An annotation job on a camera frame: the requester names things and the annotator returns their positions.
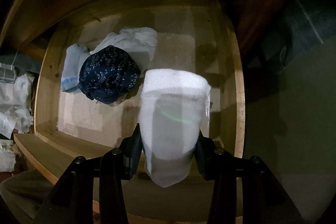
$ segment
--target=open drawer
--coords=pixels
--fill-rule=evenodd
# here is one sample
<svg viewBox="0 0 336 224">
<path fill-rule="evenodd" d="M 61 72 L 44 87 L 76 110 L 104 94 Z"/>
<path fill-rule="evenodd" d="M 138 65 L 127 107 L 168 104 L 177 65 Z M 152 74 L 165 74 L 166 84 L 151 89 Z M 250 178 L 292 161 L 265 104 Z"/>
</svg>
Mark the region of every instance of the open drawer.
<svg viewBox="0 0 336 224">
<path fill-rule="evenodd" d="M 210 119 L 204 117 L 201 130 L 218 146 L 242 157 L 245 98 L 240 54 L 231 21 L 217 0 L 96 0 L 59 22 L 41 68 L 34 114 L 36 136 L 31 137 L 35 141 L 36 137 L 43 140 L 51 151 L 59 151 L 66 159 L 78 155 L 89 159 L 104 155 L 132 135 L 137 124 L 141 87 L 133 98 L 117 107 L 90 101 L 82 93 L 60 93 L 67 47 L 79 43 L 92 50 L 109 32 L 118 33 L 126 26 L 151 27 L 158 32 L 150 68 L 187 70 L 207 79 L 212 86 L 212 106 Z M 15 136 L 25 154 L 35 153 L 37 164 L 37 158 L 43 158 L 48 149 L 36 155 L 34 146 L 24 148 L 27 138 Z M 52 161 L 58 161 L 51 156 L 48 163 L 46 158 L 42 164 L 46 170 L 52 168 Z M 65 170 L 67 161 L 63 162 Z M 54 174 L 52 179 L 45 176 L 55 183 L 59 174 Z M 161 188 L 146 176 L 144 155 L 134 178 L 123 181 L 127 212 L 162 221 L 206 221 L 212 189 L 213 182 L 202 179 L 195 162 L 186 179 Z M 93 199 L 93 208 L 98 212 L 96 188 Z"/>
</svg>

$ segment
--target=blue-gray fabric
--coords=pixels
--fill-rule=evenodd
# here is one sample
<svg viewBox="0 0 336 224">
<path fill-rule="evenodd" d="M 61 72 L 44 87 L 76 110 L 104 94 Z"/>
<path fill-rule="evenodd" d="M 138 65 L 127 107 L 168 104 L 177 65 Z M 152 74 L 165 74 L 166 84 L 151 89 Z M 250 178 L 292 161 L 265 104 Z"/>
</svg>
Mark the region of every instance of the blue-gray fabric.
<svg viewBox="0 0 336 224">
<path fill-rule="evenodd" d="M 90 100 L 111 104 L 127 94 L 139 76 L 140 69 L 130 55 L 110 45 L 85 60 L 78 88 Z"/>
<path fill-rule="evenodd" d="M 261 51 L 267 67 L 278 74 L 334 35 L 334 0 L 286 0 L 273 27 L 261 42 Z"/>
</svg>

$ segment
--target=crumpled white paper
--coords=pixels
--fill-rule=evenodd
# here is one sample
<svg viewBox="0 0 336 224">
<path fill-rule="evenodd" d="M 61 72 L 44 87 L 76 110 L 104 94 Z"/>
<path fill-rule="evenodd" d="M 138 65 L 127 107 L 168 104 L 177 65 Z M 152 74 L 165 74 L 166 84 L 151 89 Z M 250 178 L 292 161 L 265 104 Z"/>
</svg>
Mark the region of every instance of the crumpled white paper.
<svg viewBox="0 0 336 224">
<path fill-rule="evenodd" d="M 13 129 L 29 132 L 34 119 L 31 116 L 31 87 L 34 77 L 26 72 L 14 84 L 0 83 L 0 133 L 11 137 Z"/>
</svg>

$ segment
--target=navy blue fabric bundle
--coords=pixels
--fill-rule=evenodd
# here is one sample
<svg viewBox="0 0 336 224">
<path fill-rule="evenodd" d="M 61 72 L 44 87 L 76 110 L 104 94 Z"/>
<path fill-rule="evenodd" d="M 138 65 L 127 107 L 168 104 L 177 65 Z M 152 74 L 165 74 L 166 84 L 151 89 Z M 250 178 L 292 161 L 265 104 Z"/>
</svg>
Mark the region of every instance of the navy blue fabric bundle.
<svg viewBox="0 0 336 224">
<path fill-rule="evenodd" d="M 140 69 L 130 55 L 109 45 L 85 60 L 78 87 L 90 100 L 111 104 L 127 94 L 139 76 Z"/>
</svg>

